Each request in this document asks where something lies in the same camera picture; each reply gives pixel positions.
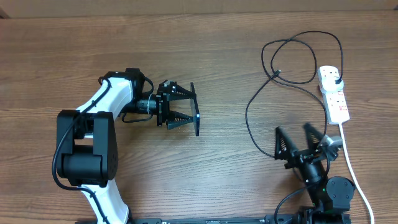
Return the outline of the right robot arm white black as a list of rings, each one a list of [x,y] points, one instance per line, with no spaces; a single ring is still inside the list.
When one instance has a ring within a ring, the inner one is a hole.
[[[340,136],[329,137],[317,131],[310,123],[303,126],[307,149],[300,150],[281,128],[275,129],[276,160],[283,160],[286,169],[297,169],[304,187],[286,196],[278,204],[271,223],[350,223],[346,213],[356,190],[355,184],[346,177],[328,177],[331,162],[343,147]],[[311,207],[301,206],[295,214],[279,215],[279,209],[288,199],[307,191]]]

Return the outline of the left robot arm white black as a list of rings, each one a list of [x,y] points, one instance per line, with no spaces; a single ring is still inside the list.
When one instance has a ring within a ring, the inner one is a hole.
[[[192,123],[200,133],[197,94],[165,80],[158,88],[138,68],[108,72],[99,77],[100,89],[75,110],[57,116],[57,143],[52,160],[54,182],[64,190],[80,191],[89,201],[95,223],[135,223],[116,184],[118,146],[114,122],[126,115],[143,114],[167,129]]]

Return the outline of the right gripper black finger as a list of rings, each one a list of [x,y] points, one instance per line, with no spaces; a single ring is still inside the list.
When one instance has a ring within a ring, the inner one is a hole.
[[[310,123],[305,123],[304,126],[307,146],[309,149],[318,149],[318,145],[322,141],[324,135],[315,129]]]
[[[277,160],[289,160],[295,157],[297,152],[298,148],[293,140],[281,127],[277,127],[275,129],[274,158]]]

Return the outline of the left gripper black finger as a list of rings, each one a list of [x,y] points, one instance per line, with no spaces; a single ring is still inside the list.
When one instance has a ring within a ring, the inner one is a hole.
[[[193,99],[193,92],[182,88],[176,82],[170,82],[170,90],[170,100]]]
[[[179,126],[192,123],[193,117],[176,111],[170,111],[167,115],[167,129],[171,130]]]

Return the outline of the Galaxy smartphone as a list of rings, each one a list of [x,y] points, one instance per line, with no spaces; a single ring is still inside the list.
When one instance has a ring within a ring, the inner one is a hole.
[[[197,94],[195,92],[194,83],[190,83],[191,92],[193,93],[192,98],[190,99],[191,109],[192,109],[192,119],[195,130],[195,136],[199,136],[200,134],[200,112],[198,108],[197,102]]]

